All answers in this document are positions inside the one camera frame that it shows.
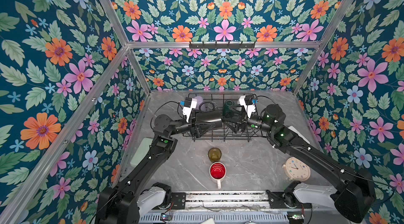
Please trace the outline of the green mug cream interior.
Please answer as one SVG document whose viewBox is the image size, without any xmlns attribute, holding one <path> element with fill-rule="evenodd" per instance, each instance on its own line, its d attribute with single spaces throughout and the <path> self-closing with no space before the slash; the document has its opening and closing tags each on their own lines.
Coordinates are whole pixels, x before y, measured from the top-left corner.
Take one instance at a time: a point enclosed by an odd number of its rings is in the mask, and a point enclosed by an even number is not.
<svg viewBox="0 0 404 224">
<path fill-rule="evenodd" d="M 224 116 L 232 116 L 234 113 L 232 107 L 234 105 L 234 102 L 232 100 L 226 100 L 223 105 L 223 115 Z"/>
</svg>

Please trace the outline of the black mug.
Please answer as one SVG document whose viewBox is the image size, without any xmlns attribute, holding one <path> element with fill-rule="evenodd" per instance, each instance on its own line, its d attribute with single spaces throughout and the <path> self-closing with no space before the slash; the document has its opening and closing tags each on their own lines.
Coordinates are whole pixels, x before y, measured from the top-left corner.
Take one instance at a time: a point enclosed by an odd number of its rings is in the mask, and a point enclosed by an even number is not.
<svg viewBox="0 0 404 224">
<path fill-rule="evenodd" d="M 202 102 L 199 107 L 199 112 L 196 113 L 196 121 L 209 123 L 213 129 L 218 129 L 223 126 L 223 112 L 217 108 L 216 104 L 211 101 Z"/>
</svg>

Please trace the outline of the lilac plastic cup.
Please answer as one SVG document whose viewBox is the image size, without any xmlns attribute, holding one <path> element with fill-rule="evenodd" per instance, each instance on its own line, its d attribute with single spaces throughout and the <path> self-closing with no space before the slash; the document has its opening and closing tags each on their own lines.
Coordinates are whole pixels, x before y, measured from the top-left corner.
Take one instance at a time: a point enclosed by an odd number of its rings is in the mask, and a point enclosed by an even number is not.
<svg viewBox="0 0 404 224">
<path fill-rule="evenodd" d="M 196 109 L 199 111 L 205 111 L 206 106 L 204 104 L 202 104 L 204 102 L 204 99 L 201 96 L 196 96 L 195 99 L 197 101 Z"/>
</svg>

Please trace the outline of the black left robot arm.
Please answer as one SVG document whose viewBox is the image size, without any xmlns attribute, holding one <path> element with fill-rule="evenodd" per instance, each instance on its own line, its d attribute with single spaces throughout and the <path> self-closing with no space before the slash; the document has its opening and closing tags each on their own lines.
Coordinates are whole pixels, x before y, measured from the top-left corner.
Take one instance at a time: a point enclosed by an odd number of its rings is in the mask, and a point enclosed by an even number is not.
<svg viewBox="0 0 404 224">
<path fill-rule="evenodd" d="M 199 138 L 213 130 L 215 122 L 196 119 L 173 120 L 159 115 L 154 122 L 154 138 L 149 150 L 134 170 L 114 188 L 105 188 L 99 197 L 96 224 L 137 224 L 153 208 L 169 203 L 170 187 L 161 183 L 145 189 L 154 173 L 175 151 L 178 140 L 173 136 L 189 132 Z"/>
</svg>

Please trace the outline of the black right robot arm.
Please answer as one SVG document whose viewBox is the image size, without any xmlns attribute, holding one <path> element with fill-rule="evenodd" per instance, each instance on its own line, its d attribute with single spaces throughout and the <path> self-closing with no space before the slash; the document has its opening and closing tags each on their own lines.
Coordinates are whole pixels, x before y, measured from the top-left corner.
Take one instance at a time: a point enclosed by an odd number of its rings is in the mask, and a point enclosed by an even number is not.
<svg viewBox="0 0 404 224">
<path fill-rule="evenodd" d="M 273 148 L 302 161 L 334 186 L 332 204 L 342 216 L 354 223 L 362 222 L 376 200 L 370 171 L 354 170 L 312 147 L 284 125 L 285 118 L 277 104 L 268 105 L 263 115 L 256 115 L 253 105 L 248 105 L 242 111 L 233 107 L 225 110 L 222 121 L 236 124 L 233 131 L 255 128 L 263 132 Z"/>
</svg>

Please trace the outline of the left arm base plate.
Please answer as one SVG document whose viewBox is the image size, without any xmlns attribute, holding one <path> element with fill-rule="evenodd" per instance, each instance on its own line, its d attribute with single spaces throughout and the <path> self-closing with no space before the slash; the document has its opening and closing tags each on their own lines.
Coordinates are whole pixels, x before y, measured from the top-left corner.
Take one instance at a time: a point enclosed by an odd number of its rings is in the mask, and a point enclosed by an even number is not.
<svg viewBox="0 0 404 224">
<path fill-rule="evenodd" d="M 183 210 L 186 205 L 187 194 L 185 192 L 170 192 L 166 194 L 163 209 Z"/>
</svg>

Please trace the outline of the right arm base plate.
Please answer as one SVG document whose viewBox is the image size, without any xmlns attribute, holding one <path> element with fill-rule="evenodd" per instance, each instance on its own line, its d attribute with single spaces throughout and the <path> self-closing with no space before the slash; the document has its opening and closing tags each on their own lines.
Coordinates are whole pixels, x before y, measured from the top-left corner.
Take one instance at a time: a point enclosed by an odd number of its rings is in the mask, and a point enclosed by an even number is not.
<svg viewBox="0 0 404 224">
<path fill-rule="evenodd" d="M 265 191 L 271 209 L 311 209 L 312 204 L 301 203 L 292 192 Z"/>
</svg>

